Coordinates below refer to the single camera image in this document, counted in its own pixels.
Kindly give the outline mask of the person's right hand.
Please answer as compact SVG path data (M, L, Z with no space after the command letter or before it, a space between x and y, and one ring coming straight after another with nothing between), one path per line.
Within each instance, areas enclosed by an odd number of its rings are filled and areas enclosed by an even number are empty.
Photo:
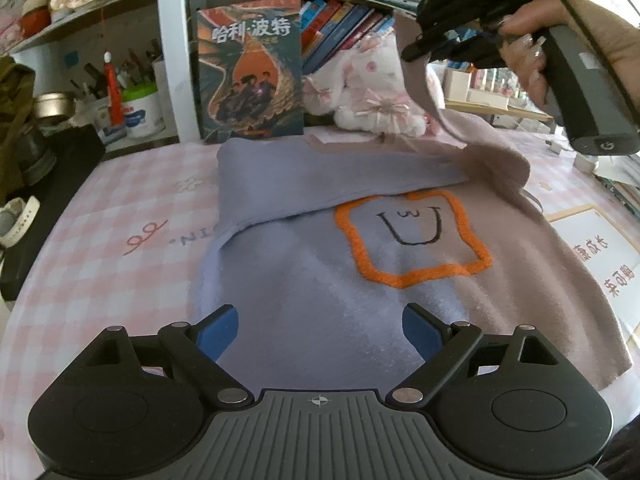
M561 0L534 0L506 16L499 27L503 39L499 51L506 66L518 76L529 99L541 110L547 109L548 84L542 76L547 58L542 40L535 40L534 33L569 22L570 14Z

